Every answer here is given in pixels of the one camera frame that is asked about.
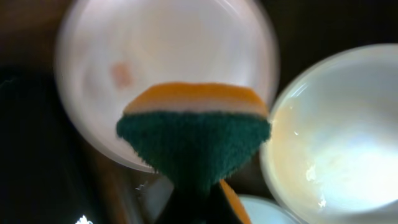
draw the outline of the dish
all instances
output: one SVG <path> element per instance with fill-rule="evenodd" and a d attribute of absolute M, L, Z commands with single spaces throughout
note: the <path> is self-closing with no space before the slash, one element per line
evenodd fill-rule
<path fill-rule="evenodd" d="M 279 96 L 261 149 L 274 197 L 308 223 L 398 220 L 398 45 L 327 58 Z"/>
<path fill-rule="evenodd" d="M 77 1 L 60 33 L 62 103 L 97 150 L 152 172 L 116 137 L 123 108 L 163 82 L 250 86 L 271 103 L 277 86 L 272 28 L 252 0 Z"/>

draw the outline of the orange stain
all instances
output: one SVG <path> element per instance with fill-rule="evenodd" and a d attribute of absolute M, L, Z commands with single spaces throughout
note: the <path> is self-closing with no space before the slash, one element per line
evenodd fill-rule
<path fill-rule="evenodd" d="M 112 79 L 117 89 L 124 89 L 133 84 L 132 75 L 128 65 L 124 62 L 119 62 L 113 65 L 111 69 Z"/>

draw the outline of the white dish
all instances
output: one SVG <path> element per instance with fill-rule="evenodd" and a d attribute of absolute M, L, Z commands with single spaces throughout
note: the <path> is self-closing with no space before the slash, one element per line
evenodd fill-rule
<path fill-rule="evenodd" d="M 123 108 L 174 81 L 249 86 L 271 103 L 277 57 L 264 16 L 252 0 L 77 1 L 58 40 L 63 105 L 97 150 L 150 172 L 116 137 Z"/>
<path fill-rule="evenodd" d="M 296 224 L 290 214 L 276 204 L 259 197 L 240 195 L 239 199 L 252 224 Z"/>
<path fill-rule="evenodd" d="M 398 222 L 398 45 L 373 45 L 303 72 L 271 111 L 262 170 L 308 223 Z"/>

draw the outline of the sponge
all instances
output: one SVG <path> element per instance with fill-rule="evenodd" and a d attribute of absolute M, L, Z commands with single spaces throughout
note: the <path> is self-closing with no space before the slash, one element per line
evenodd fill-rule
<path fill-rule="evenodd" d="M 127 105 L 116 129 L 176 189 L 205 196 L 269 138 L 266 116 L 245 87 L 164 83 Z"/>

